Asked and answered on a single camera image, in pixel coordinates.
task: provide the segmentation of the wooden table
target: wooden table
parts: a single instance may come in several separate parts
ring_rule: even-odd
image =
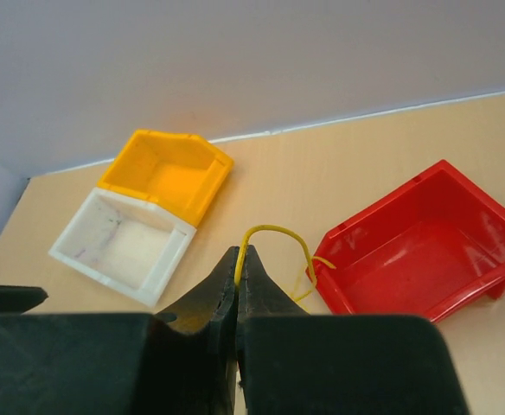
[[[330,228],[442,158],[505,206],[505,95],[220,147],[234,158],[234,171],[155,310],[205,278],[249,227],[289,227],[314,251]],[[4,229],[0,284],[39,285],[49,294],[32,312],[147,310],[47,255],[104,170],[105,165],[32,179]],[[289,292],[304,268],[297,242],[261,233],[252,243],[272,278]],[[317,293],[303,305],[311,313],[328,312]],[[505,413],[505,297],[481,300],[438,326],[472,411]],[[236,409],[241,411],[242,402]]]

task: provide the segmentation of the black plastic part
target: black plastic part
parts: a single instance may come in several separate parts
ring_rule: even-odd
[[[249,415],[468,413],[443,338],[421,318],[254,317],[244,340]]]
[[[0,313],[23,313],[46,299],[43,288],[0,285]]]
[[[239,313],[235,348],[239,362],[241,385],[247,382],[244,330],[248,319],[255,316],[307,316],[299,305],[291,300],[266,273],[256,248],[249,245],[241,273],[239,288]]]
[[[233,413],[236,256],[158,317],[0,315],[0,414]]]

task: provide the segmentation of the red plastic bin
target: red plastic bin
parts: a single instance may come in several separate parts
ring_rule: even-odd
[[[442,160],[326,233],[317,289],[336,314],[436,322],[505,292],[505,208]]]

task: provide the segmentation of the yellow wire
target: yellow wire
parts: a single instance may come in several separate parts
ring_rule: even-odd
[[[326,258],[322,258],[322,257],[318,257],[317,255],[313,256],[312,257],[312,260],[316,260],[316,261],[320,261],[322,264],[328,266],[329,268],[331,268],[332,270],[336,269],[337,267],[333,264],[331,264]],[[295,279],[295,286],[293,287],[293,291],[291,292],[291,298],[293,299],[293,301],[295,303],[298,303],[299,301],[301,301],[303,298],[309,296],[314,290],[313,289],[310,289],[308,291],[306,291],[301,297],[299,298],[295,298],[295,292],[297,292],[298,290],[298,285],[300,284],[301,282],[301,277],[303,276],[303,270],[301,269],[299,271],[299,273],[297,274],[297,279]]]
[[[304,239],[302,239],[300,236],[298,236],[292,230],[287,229],[285,227],[279,227],[277,225],[258,225],[258,226],[252,227],[248,231],[246,231],[245,236],[243,236],[243,240],[241,241],[241,246],[239,248],[239,254],[237,255],[237,264],[235,265],[235,274],[233,276],[233,281],[235,282],[235,286],[237,288],[239,288],[239,284],[241,282],[241,273],[243,272],[243,264],[245,264],[246,247],[248,246],[249,239],[251,238],[251,236],[253,236],[254,233],[259,232],[259,231],[273,231],[273,232],[284,233],[286,235],[291,236],[299,244],[301,244],[301,247],[303,248],[304,256],[306,257],[308,271],[310,273],[310,277],[312,280],[312,287],[308,291],[306,291],[302,296],[297,297],[297,298],[293,298],[293,301],[295,301],[296,303],[298,303],[303,298],[305,298],[309,294],[311,294],[314,291],[314,288],[316,287],[317,277],[316,277],[316,274],[314,273],[314,265],[312,264],[312,259],[319,260],[320,262],[326,264],[329,268],[332,268],[332,269],[336,268],[327,259],[323,259],[320,257],[311,257],[310,252],[308,250],[308,246],[306,245],[306,242],[304,242]],[[295,284],[295,290],[293,290],[293,294],[297,290],[297,286],[298,286],[298,280],[297,280],[297,283]]]

